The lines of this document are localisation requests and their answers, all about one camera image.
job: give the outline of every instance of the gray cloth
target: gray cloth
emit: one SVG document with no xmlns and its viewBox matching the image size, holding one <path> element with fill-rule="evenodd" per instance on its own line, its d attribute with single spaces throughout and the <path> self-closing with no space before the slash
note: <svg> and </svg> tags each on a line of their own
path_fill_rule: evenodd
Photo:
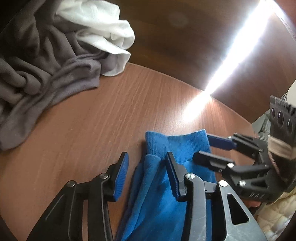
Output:
<svg viewBox="0 0 296 241">
<path fill-rule="evenodd" d="M 77 42 L 82 26 L 55 15 L 61 0 L 31 0 L 0 36 L 0 149 L 28 137 L 41 113 L 99 85 L 117 57 Z"/>
</svg>

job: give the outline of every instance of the beige fabric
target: beige fabric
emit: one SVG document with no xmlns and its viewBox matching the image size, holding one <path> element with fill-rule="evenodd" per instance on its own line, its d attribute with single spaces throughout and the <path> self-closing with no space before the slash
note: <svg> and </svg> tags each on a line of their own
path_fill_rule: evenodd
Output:
<svg viewBox="0 0 296 241">
<path fill-rule="evenodd" d="M 296 148 L 272 136 L 268 136 L 268 151 L 287 160 L 296 158 Z"/>
<path fill-rule="evenodd" d="M 296 210 L 296 188 L 290 193 L 284 192 L 274 203 L 266 205 L 257 222 L 268 241 L 275 241 L 291 220 Z"/>
</svg>

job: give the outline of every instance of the blue sock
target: blue sock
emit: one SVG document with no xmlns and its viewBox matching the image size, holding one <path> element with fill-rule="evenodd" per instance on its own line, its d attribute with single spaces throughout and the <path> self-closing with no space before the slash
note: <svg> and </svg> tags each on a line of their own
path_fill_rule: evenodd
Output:
<svg viewBox="0 0 296 241">
<path fill-rule="evenodd" d="M 204 181 L 216 183 L 214 172 L 193 164 L 193 154 L 210 152 L 205 130 L 183 136 L 166 136 L 146 132 L 147 155 L 134 173 L 128 208 L 117 241 L 180 241 L 183 231 L 186 202 L 179 203 L 172 195 L 164 163 L 171 151 L 179 164 Z M 211 207 L 207 200 L 207 241 L 211 241 Z"/>
</svg>

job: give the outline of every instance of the metal screw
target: metal screw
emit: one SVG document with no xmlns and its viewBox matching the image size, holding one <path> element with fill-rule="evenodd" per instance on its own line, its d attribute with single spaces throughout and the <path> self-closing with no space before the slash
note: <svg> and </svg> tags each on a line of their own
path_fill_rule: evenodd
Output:
<svg viewBox="0 0 296 241">
<path fill-rule="evenodd" d="M 107 173 L 101 173 L 100 175 L 99 175 L 99 177 L 101 178 L 101 179 L 106 179 L 106 178 L 108 178 L 108 174 Z"/>
<path fill-rule="evenodd" d="M 245 181 L 245 180 L 241 180 L 241 181 L 239 181 L 239 185 L 240 185 L 241 187 L 244 187 L 244 186 L 246 185 L 246 181 Z"/>
<path fill-rule="evenodd" d="M 222 187 L 227 187 L 228 183 L 225 180 L 221 180 L 221 181 L 219 181 L 219 185 Z"/>
<path fill-rule="evenodd" d="M 233 164 L 232 162 L 229 162 L 229 163 L 227 164 L 227 166 L 228 166 L 229 168 L 233 168 L 233 167 L 234 167 L 234 164 Z"/>
<path fill-rule="evenodd" d="M 75 182 L 74 181 L 69 181 L 66 183 L 67 187 L 74 187 L 75 186 Z"/>
<path fill-rule="evenodd" d="M 193 178 L 195 178 L 195 175 L 194 175 L 193 173 L 187 173 L 187 174 L 186 174 L 186 177 L 187 177 L 188 179 L 193 179 Z"/>
</svg>

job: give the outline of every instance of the wood grain surface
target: wood grain surface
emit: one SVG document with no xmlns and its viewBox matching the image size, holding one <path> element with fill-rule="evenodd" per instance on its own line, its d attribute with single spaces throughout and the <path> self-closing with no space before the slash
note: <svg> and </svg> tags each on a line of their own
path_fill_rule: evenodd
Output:
<svg viewBox="0 0 296 241">
<path fill-rule="evenodd" d="M 200 92 L 167 75 L 128 64 L 116 77 L 101 77 L 97 89 L 46 111 L 25 143 L 0 154 L 0 210 L 13 234 L 25 241 L 67 181 L 90 181 L 127 151 L 130 166 L 123 196 L 109 203 L 115 233 L 132 173 L 145 147 L 146 131 L 180 135 L 205 128 L 220 136 L 253 135 L 249 122 L 215 99 L 196 119 L 184 119 L 184 110 Z M 251 163 L 236 152 L 214 152 L 238 164 Z M 86 224 L 83 230 L 87 240 Z"/>
<path fill-rule="evenodd" d="M 259 0 L 111 2 L 135 32 L 130 62 L 204 90 Z M 255 48 L 213 97 L 253 122 L 269 109 L 270 95 L 289 89 L 295 66 L 296 42 L 273 13 Z"/>
</svg>

